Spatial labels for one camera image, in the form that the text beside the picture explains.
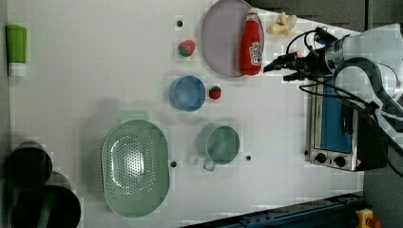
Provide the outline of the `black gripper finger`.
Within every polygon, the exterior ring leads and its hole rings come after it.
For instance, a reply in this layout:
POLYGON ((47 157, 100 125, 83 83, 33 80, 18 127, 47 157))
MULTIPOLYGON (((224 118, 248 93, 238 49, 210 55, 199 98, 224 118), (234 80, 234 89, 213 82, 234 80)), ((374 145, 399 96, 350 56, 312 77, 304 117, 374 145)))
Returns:
POLYGON ((295 60, 274 60, 269 65, 263 68, 264 72, 269 72, 273 70, 281 70, 281 69, 294 69, 297 65, 295 60))
POLYGON ((285 82, 303 81, 304 79, 305 79, 305 76, 298 72, 290 74, 290 75, 286 75, 282 78, 282 80, 285 82))

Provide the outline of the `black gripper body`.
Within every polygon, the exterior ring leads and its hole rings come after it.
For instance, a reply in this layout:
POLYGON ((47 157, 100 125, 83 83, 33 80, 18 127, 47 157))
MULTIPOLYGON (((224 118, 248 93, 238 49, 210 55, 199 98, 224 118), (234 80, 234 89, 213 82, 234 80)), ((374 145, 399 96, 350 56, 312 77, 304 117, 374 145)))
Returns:
POLYGON ((279 56, 276 60, 295 60, 297 62, 296 67, 289 70, 303 74, 308 80, 331 74, 331 70, 325 64, 324 57, 320 54, 310 52, 307 56, 301 56, 299 52, 292 52, 279 56))

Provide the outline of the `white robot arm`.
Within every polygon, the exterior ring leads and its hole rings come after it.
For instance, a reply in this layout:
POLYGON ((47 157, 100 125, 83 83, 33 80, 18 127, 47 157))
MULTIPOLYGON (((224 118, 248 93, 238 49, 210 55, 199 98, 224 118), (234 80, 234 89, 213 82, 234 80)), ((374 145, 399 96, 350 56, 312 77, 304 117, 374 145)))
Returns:
POLYGON ((402 136, 402 29, 399 24, 337 38, 324 28, 312 30, 320 48, 299 57, 286 52, 265 72, 290 69, 285 81, 309 80, 332 90, 331 97, 357 110, 379 131, 402 136))

